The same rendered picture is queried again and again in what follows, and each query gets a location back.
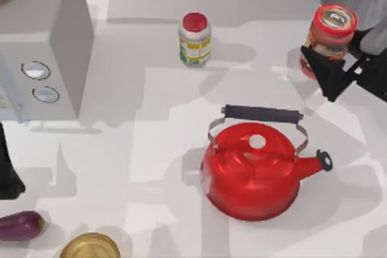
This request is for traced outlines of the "red sauce jar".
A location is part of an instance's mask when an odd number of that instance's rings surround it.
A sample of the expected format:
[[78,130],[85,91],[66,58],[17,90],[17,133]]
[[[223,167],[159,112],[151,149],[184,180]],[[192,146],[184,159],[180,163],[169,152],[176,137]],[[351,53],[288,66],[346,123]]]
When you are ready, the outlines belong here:
[[321,5],[314,13],[304,46],[333,60],[344,59],[358,24],[355,12],[339,4]]

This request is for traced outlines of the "red-lidded jar, yellow-green label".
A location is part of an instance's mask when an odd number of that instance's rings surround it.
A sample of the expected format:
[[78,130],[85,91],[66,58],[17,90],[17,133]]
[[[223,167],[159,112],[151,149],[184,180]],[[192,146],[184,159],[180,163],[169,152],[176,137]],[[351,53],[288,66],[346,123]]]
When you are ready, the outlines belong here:
[[184,15],[179,30],[180,60],[190,68],[203,67],[210,58],[211,27],[200,12]]

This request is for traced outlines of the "pale microwave oven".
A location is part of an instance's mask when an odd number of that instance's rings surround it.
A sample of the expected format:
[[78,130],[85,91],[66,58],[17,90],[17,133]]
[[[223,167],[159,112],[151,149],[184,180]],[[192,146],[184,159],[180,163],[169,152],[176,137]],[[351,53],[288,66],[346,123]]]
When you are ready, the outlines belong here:
[[[82,104],[94,41],[86,0],[0,0],[0,121],[75,120]],[[45,80],[24,75],[21,65],[49,67]],[[58,91],[43,103],[34,88]]]

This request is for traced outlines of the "round microwave knob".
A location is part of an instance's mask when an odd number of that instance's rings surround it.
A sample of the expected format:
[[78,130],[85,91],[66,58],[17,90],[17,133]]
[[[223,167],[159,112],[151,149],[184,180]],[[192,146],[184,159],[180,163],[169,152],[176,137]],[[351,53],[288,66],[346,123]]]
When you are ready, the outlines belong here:
[[25,76],[33,80],[45,80],[51,74],[51,71],[49,67],[46,66],[46,64],[36,60],[23,63],[21,65],[21,71]]
[[60,98],[58,91],[50,86],[34,88],[32,90],[32,95],[36,100],[43,103],[55,103]]

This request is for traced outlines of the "gold can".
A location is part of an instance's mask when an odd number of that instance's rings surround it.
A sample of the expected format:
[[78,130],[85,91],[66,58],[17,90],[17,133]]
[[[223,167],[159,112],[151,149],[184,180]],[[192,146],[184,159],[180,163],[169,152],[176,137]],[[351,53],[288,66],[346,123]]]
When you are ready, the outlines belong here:
[[59,258],[122,258],[117,244],[102,233],[81,234],[67,243]]

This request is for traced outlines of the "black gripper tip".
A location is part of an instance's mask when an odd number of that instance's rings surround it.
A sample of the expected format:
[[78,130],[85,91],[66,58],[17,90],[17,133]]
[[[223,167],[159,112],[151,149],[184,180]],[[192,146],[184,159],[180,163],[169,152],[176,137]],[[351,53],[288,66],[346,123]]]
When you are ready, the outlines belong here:
[[4,128],[0,122],[0,201],[15,200],[26,190],[25,184],[20,179],[12,165],[8,153]]

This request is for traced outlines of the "purple eggplant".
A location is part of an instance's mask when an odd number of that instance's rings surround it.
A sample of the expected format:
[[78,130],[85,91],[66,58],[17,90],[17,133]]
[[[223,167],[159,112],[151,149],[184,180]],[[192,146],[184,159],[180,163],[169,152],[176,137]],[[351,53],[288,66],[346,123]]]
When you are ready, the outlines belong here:
[[36,211],[21,211],[0,218],[0,241],[22,242],[41,234],[45,220]]

